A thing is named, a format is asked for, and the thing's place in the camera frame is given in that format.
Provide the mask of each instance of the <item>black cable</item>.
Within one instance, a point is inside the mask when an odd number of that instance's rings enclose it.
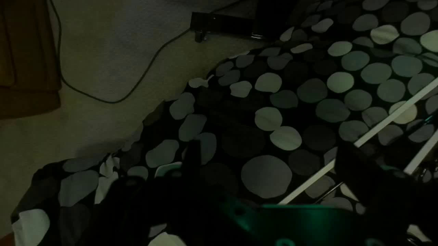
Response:
[[[227,6],[224,6],[224,7],[220,7],[220,9],[217,9],[217,10],[213,10],[210,14],[223,11],[223,10],[225,10],[225,9],[231,9],[231,7],[233,7],[233,6],[236,6],[236,4],[242,3],[242,2],[244,2],[244,0],[236,0],[236,2],[231,3],[231,4],[227,4]],[[169,41],[166,41],[162,47],[160,47],[158,51],[154,52],[151,60],[149,62],[149,65],[146,66],[146,69],[143,70],[143,73],[140,74],[140,77],[138,78],[138,81],[135,82],[135,85],[132,86],[132,89],[131,89],[125,96],[123,96],[121,99],[114,100],[114,101],[109,101],[109,100],[102,100],[102,99],[98,99],[98,97],[95,97],[95,96],[92,96],[92,95],[88,95],[88,93],[83,92],[83,91],[76,89],[75,86],[72,86],[72,85],[64,78],[62,71],[61,71],[61,65],[60,65],[62,25],[61,25],[61,19],[60,19],[60,17],[58,17],[58,13],[57,13],[57,10],[56,10],[56,7],[54,7],[53,0],[49,0],[49,4],[50,4],[51,11],[53,11],[53,14],[54,14],[54,18],[56,18],[56,22],[57,22],[57,30],[58,30],[58,33],[57,33],[57,44],[56,44],[56,59],[57,59],[57,70],[58,70],[60,81],[61,81],[66,88],[69,88],[71,91],[73,91],[73,92],[76,92],[76,93],[79,93],[79,95],[82,95],[82,96],[84,96],[84,97],[88,97],[88,99],[92,99],[92,100],[95,100],[95,101],[103,103],[103,104],[118,104],[118,103],[127,100],[127,99],[135,92],[135,89],[139,86],[139,84],[143,81],[143,78],[147,75],[150,67],[154,65],[154,62],[155,62],[157,56],[161,54],[161,51],[162,51],[164,48],[166,48],[169,44],[172,44],[173,41],[176,41],[177,39],[180,39],[181,36],[184,36],[186,33],[190,32],[190,29],[187,29],[187,30],[181,32],[180,34],[177,34],[176,37],[173,37],[173,39],[171,39]]]

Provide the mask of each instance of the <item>polka dot fabric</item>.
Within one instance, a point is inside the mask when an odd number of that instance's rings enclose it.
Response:
[[[40,209],[50,222],[62,222],[49,229],[45,245],[75,242],[116,179],[177,175],[191,141],[199,142],[206,185],[251,204],[279,203],[335,157],[339,141],[357,141],[436,78],[436,9],[435,0],[309,6],[301,25],[281,36],[285,43],[225,59],[205,80],[188,81],[180,96],[147,115],[142,132],[117,153],[38,171],[12,223],[19,212]],[[379,164],[398,162],[387,155],[391,142],[438,110],[436,93],[362,151],[383,152]],[[413,156],[433,132],[424,126],[410,134],[403,157]],[[344,186],[325,194],[337,182],[329,173],[292,204],[362,214],[365,208]],[[65,222],[73,218],[71,230]]]
[[[299,37],[305,36],[348,40],[395,54],[436,54],[436,17],[436,0],[318,0],[309,6],[307,15],[294,28],[287,41],[299,43]]]

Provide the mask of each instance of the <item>wooden furniture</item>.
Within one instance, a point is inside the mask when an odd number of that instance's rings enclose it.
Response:
[[[58,74],[45,0],[0,0],[0,119],[58,107]]]

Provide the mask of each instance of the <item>electrical cord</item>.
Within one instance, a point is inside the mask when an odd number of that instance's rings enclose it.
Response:
[[[242,3],[244,0],[236,0],[231,4],[227,4],[224,7],[220,7],[220,9],[216,9],[213,10],[210,14],[214,14],[214,13],[218,13],[218,11],[223,11],[223,10],[227,10],[227,9],[231,9],[233,6],[238,6],[239,3]],[[60,75],[60,81],[66,86],[69,88],[71,91],[84,96],[84,97],[88,97],[88,99],[92,99],[95,101],[99,101],[99,103],[103,103],[103,104],[118,104],[124,100],[127,100],[134,92],[135,89],[140,85],[140,82],[143,81],[143,78],[147,75],[147,73],[150,71],[150,67],[154,65],[157,56],[162,52],[164,48],[166,48],[169,44],[175,43],[176,40],[179,40],[181,36],[184,36],[186,33],[190,32],[190,29],[181,32],[180,34],[175,36],[173,39],[171,39],[169,41],[166,41],[164,45],[161,45],[153,55],[151,60],[149,62],[149,65],[146,66],[146,69],[143,70],[143,73],[139,75],[138,81],[134,84],[132,89],[129,92],[127,92],[121,99],[118,100],[103,100],[103,99],[98,99],[90,93],[86,93],[75,86],[72,86],[68,80],[62,75],[62,71],[61,71],[61,65],[60,65],[60,58],[61,58],[61,39],[62,39],[62,24],[61,24],[61,19],[58,17],[58,13],[57,13],[57,9],[53,3],[53,0],[49,0],[49,6],[54,14],[54,18],[56,18],[56,22],[57,22],[57,44],[56,44],[56,63],[57,63],[57,70],[58,70],[58,75]]]

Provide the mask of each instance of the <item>wooden cabinet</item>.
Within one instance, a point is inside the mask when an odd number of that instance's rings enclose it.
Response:
[[[0,119],[58,107],[58,73],[45,0],[0,0]]]

